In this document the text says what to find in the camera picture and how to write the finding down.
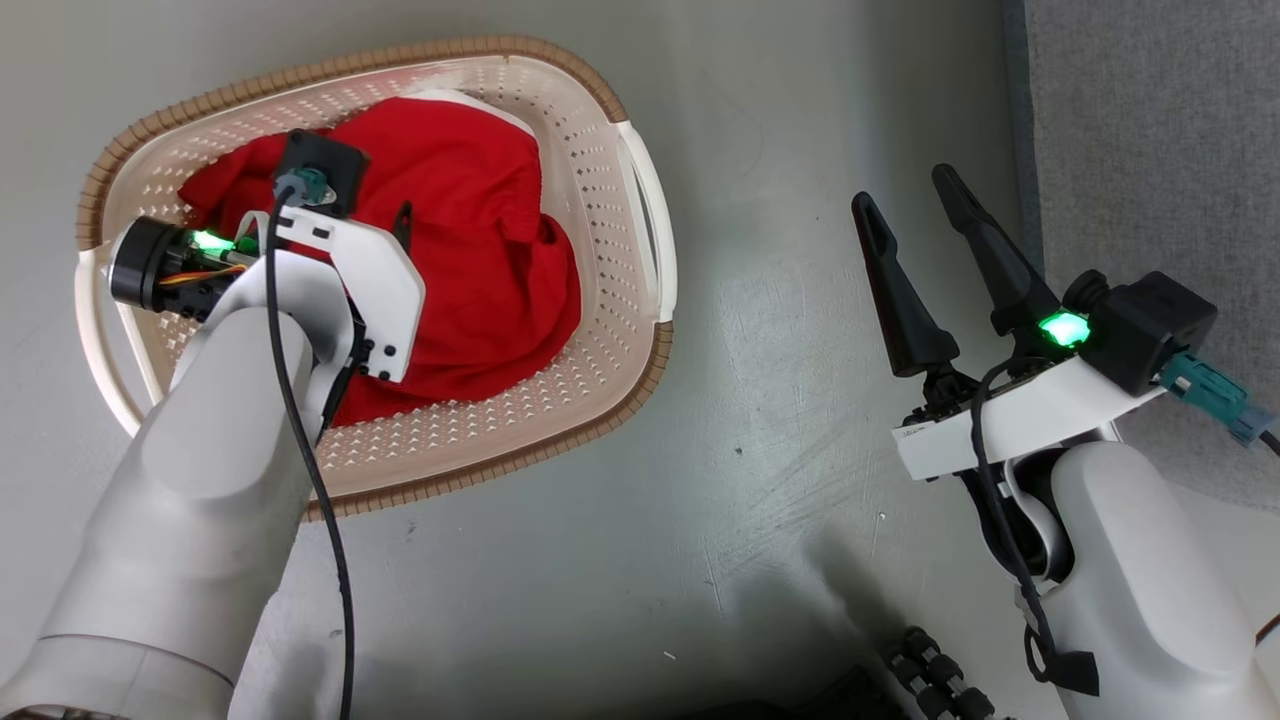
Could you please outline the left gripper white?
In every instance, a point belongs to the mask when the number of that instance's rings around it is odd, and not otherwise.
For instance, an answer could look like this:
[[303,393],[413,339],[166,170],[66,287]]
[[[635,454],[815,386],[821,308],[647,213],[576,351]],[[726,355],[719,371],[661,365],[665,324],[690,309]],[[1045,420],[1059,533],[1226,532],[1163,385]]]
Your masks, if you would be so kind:
[[119,304],[170,313],[209,334],[232,314],[276,301],[307,337],[325,375],[365,373],[404,379],[426,296],[411,250],[412,202],[402,202],[393,234],[310,210],[284,210],[280,249],[250,258],[229,240],[136,218],[108,260]]

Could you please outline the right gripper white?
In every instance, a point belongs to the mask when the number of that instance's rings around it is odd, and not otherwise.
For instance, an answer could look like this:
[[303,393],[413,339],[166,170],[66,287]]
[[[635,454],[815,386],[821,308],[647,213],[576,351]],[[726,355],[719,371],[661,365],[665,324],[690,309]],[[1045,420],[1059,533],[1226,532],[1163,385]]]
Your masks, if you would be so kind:
[[[986,284],[998,336],[1033,331],[1059,311],[1059,297],[950,164],[932,169],[932,183],[951,227],[969,245]],[[937,325],[899,261],[899,242],[868,192],[851,214],[861,246],[890,369],[899,378],[925,373],[941,380],[960,351]],[[1071,357],[995,391],[980,410],[986,456],[1004,461],[1107,425],[1158,397],[1156,386],[1133,396],[1079,357]],[[910,478],[929,480],[977,468],[969,402],[946,418],[924,418],[893,430]]]

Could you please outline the red and white garment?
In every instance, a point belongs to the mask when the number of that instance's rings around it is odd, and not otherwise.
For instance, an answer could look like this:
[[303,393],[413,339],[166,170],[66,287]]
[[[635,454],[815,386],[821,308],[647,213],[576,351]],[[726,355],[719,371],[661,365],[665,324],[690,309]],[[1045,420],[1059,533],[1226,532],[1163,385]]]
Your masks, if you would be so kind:
[[581,320],[570,237],[541,210],[536,138],[451,102],[392,97],[333,128],[370,163],[355,219],[384,231],[412,202],[426,297],[403,382],[355,378],[337,427],[475,404],[535,375]]

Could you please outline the grey fabric sofa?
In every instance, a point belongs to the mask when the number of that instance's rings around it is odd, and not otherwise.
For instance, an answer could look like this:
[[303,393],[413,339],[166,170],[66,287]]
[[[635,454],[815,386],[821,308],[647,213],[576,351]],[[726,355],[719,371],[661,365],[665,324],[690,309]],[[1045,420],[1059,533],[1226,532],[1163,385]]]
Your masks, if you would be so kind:
[[1002,0],[1021,233],[1050,282],[1158,270],[1280,438],[1280,0]]

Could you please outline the cream laundry basket brown rim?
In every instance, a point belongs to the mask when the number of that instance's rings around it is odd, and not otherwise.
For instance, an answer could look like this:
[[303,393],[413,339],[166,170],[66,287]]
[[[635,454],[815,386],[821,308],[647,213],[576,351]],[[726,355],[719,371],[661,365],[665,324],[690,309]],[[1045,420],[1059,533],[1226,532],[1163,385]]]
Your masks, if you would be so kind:
[[119,306],[128,354],[106,337],[110,243],[140,215],[189,217],[180,184],[265,135],[334,126],[401,95],[453,90],[530,127],[541,205],[570,236],[581,320],[541,372],[479,404],[435,404],[325,434],[317,457],[334,509],[370,512],[527,468],[627,421],[666,370],[678,297],[657,167],[605,79],[543,38],[488,35],[352,53],[187,99],[118,135],[90,168],[76,219],[76,319],[99,392],[129,436],[145,416],[123,370],[165,397],[196,324]]

